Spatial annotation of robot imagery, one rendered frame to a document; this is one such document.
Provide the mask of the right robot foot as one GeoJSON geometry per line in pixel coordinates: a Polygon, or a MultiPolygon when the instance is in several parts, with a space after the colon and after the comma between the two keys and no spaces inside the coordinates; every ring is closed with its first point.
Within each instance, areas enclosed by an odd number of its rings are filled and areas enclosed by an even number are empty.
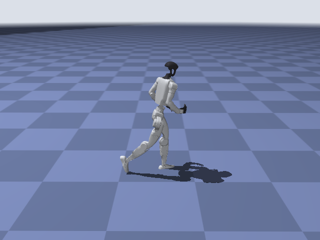
{"type": "Polygon", "coordinates": [[[129,163],[126,163],[126,156],[120,156],[120,160],[121,160],[121,162],[122,162],[122,166],[123,166],[123,169],[124,169],[124,171],[126,172],[126,173],[128,173],[129,172],[129,163]]]}

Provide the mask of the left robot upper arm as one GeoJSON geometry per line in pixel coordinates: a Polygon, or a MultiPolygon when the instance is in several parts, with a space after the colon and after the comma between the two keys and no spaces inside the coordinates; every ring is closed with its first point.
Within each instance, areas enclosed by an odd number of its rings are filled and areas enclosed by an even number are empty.
{"type": "Polygon", "coordinates": [[[158,85],[158,81],[159,81],[159,79],[160,79],[161,77],[158,77],[157,79],[156,79],[156,82],[154,83],[154,85],[151,87],[151,89],[149,90],[149,95],[151,96],[151,97],[154,97],[156,94],[155,94],[155,91],[157,90],[157,85],[158,85]]]}

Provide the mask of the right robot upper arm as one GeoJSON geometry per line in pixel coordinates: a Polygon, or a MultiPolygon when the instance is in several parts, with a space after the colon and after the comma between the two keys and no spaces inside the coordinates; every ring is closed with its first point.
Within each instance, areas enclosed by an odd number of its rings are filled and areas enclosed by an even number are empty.
{"type": "Polygon", "coordinates": [[[172,99],[174,98],[175,92],[178,88],[178,85],[172,81],[169,82],[168,85],[169,91],[168,91],[168,95],[167,95],[167,100],[165,102],[166,106],[169,107],[169,103],[173,102],[172,99]]]}

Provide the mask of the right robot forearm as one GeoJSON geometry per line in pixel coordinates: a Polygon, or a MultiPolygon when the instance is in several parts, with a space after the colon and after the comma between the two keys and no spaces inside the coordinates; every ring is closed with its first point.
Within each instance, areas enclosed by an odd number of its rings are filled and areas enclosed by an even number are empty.
{"type": "Polygon", "coordinates": [[[176,114],[183,114],[184,110],[179,109],[176,105],[171,101],[169,102],[169,107],[171,111],[174,111],[176,114]]]}

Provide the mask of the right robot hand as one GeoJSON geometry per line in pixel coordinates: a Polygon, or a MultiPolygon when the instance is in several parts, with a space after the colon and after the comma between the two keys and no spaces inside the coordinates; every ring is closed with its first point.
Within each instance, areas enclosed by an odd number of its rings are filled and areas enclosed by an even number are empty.
{"type": "Polygon", "coordinates": [[[184,107],[183,107],[183,108],[180,108],[180,109],[183,110],[183,114],[185,114],[185,113],[186,113],[186,110],[187,110],[186,104],[184,104],[184,107]]]}

